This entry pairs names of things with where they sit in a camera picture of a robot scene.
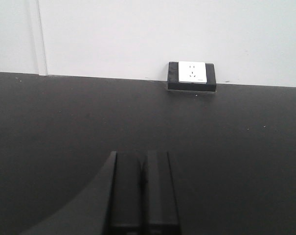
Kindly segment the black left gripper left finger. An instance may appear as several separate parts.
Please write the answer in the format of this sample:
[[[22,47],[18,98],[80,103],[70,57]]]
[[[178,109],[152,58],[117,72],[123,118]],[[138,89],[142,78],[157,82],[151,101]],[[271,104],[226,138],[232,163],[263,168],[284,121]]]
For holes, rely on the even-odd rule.
[[[130,152],[112,151],[113,178],[105,235],[141,233],[141,164]]]

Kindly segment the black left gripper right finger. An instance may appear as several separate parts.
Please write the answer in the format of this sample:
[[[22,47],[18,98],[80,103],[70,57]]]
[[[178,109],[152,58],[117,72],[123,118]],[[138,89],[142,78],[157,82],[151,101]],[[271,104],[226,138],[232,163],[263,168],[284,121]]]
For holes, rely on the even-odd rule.
[[[143,226],[146,235],[180,235],[175,190],[167,152],[147,152],[143,164]]]

